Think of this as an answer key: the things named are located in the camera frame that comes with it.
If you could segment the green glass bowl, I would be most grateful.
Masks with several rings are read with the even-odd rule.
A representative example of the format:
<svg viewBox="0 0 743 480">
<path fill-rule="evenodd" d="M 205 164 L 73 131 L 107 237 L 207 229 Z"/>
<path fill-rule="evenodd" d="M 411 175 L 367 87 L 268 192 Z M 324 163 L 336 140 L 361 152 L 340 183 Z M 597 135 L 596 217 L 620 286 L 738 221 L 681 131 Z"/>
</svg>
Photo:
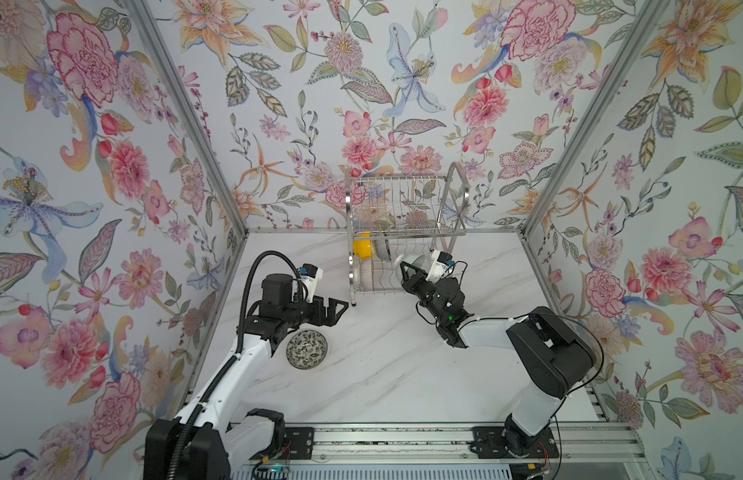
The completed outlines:
<svg viewBox="0 0 743 480">
<path fill-rule="evenodd" d="M 395 259 L 395 277 L 400 284 L 403 284 L 405 278 L 409 278 L 419 271 L 422 271 L 425 275 L 429 274 L 429 266 L 431 266 L 431 262 L 425 255 L 413 253 L 399 255 Z"/>
</svg>

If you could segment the black white speckled bowl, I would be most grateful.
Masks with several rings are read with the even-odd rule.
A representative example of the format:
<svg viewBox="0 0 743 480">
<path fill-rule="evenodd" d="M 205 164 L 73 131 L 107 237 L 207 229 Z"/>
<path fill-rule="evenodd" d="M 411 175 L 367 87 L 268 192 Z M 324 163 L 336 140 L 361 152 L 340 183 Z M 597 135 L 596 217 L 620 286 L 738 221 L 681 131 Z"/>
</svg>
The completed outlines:
<svg viewBox="0 0 743 480">
<path fill-rule="evenodd" d="M 328 353 L 326 337 L 315 330 L 295 333 L 286 346 L 286 360 L 297 370 L 311 370 L 319 366 Z"/>
</svg>

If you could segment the steel two-tier dish rack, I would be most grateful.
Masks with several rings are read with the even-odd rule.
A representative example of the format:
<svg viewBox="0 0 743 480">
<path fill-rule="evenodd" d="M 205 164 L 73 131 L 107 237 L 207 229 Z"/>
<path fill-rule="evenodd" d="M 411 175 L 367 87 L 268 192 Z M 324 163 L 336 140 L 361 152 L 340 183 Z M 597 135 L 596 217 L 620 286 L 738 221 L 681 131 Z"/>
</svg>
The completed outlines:
<svg viewBox="0 0 743 480">
<path fill-rule="evenodd" d="M 395 293 L 395 259 L 403 254 L 431 257 L 433 250 L 453 251 L 457 238 L 467 233 L 469 178 L 463 166 L 451 163 L 443 173 L 345 176 L 341 192 L 345 207 L 350 304 L 361 295 Z M 371 258 L 375 288 L 361 291 L 353 240 L 369 232 L 371 240 L 387 236 L 391 261 Z"/>
</svg>

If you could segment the dark blue patterned bowl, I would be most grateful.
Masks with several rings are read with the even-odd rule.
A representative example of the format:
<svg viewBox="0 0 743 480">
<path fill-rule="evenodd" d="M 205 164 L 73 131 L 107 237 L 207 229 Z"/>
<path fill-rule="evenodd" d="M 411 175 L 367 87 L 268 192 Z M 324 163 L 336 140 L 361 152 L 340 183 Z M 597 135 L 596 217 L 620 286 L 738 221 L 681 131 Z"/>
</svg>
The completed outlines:
<svg viewBox="0 0 743 480">
<path fill-rule="evenodd" d="M 391 246 L 389 246 L 387 236 L 373 240 L 373 247 L 375 248 L 375 255 L 381 261 L 391 261 Z"/>
</svg>

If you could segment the pink glass bowl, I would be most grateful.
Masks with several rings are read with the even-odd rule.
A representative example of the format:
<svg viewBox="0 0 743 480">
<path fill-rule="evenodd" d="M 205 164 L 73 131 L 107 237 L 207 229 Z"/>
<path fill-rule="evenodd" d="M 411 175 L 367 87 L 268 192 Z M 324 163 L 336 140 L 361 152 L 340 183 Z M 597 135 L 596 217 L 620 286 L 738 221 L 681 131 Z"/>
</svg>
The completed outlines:
<svg viewBox="0 0 743 480">
<path fill-rule="evenodd" d="M 375 288 L 375 266 L 371 258 L 361 260 L 358 268 L 358 279 L 361 291 L 373 291 L 373 288 Z"/>
</svg>

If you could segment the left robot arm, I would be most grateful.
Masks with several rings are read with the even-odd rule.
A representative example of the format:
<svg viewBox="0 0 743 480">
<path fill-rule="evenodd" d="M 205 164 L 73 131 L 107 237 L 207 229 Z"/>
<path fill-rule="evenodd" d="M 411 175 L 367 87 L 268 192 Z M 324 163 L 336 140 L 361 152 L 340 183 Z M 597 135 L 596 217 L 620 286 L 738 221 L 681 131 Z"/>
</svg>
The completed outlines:
<svg viewBox="0 0 743 480">
<path fill-rule="evenodd" d="M 277 347 L 304 324 L 333 326 L 346 301 L 323 299 L 315 290 L 323 272 L 303 265 L 292 277 L 269 274 L 262 296 L 245 311 L 239 338 L 201 394 L 171 420 L 158 420 L 145 440 L 145 479 L 228 479 L 252 458 L 273 457 L 285 448 L 283 415 L 255 408 L 234 424 L 243 393 Z"/>
</svg>

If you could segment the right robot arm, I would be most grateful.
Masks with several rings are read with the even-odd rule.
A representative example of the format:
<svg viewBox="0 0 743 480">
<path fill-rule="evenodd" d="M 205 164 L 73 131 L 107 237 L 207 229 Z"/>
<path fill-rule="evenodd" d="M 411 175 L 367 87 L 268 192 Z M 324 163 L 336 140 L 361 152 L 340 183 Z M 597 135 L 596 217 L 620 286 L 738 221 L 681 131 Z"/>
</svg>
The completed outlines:
<svg viewBox="0 0 743 480">
<path fill-rule="evenodd" d="M 427 310 L 431 324 L 453 348 L 491 347 L 513 350 L 529 384 L 521 401 L 509 413 L 503 430 L 485 441 L 499 446 L 503 456 L 525 458 L 551 434 L 551 420 L 575 390 L 585 382 L 597 356 L 565 320 L 545 306 L 523 317 L 477 317 L 465 310 L 461 282 L 451 276 L 451 260 L 437 261 L 424 270 L 405 256 L 397 260 L 397 279 L 405 292 Z"/>
</svg>

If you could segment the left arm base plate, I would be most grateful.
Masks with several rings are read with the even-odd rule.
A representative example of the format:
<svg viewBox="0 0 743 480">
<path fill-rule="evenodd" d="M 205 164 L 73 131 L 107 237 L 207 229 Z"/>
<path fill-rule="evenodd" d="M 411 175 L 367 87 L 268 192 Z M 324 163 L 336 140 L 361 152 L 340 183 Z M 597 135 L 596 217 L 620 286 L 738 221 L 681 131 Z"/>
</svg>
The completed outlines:
<svg viewBox="0 0 743 480">
<path fill-rule="evenodd" d="M 273 446 L 268 458 L 287 460 L 311 460 L 314 447 L 313 427 L 277 427 L 273 434 Z"/>
</svg>

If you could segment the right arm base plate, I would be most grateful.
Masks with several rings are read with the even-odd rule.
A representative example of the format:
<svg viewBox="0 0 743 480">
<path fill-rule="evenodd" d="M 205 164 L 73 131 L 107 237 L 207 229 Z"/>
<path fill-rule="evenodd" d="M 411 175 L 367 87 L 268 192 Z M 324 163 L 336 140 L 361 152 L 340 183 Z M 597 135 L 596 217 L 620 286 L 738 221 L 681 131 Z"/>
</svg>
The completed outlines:
<svg viewBox="0 0 743 480">
<path fill-rule="evenodd" d="M 523 430 L 505 426 L 483 426 L 471 429 L 473 441 L 469 450 L 479 459 L 557 459 L 559 446 L 549 426 L 539 434 L 528 436 Z"/>
</svg>

